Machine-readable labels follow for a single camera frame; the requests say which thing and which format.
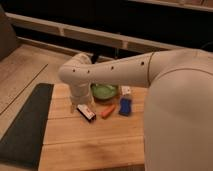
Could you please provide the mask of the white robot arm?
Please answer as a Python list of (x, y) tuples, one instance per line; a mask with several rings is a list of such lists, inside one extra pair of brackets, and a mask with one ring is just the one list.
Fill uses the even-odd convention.
[(90, 100), (91, 83), (146, 87), (145, 170), (213, 171), (213, 53), (178, 49), (97, 64), (81, 53), (59, 77), (77, 104)]

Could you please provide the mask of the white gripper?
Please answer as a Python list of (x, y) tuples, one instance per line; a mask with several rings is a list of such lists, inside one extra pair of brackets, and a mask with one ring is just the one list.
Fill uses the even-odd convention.
[[(92, 94), (90, 90), (90, 84), (80, 84), (80, 85), (70, 85), (70, 99), (71, 102), (75, 105), (78, 104), (88, 104), (90, 108), (94, 108), (92, 101)], [(75, 106), (71, 105), (71, 113), (74, 113)]]

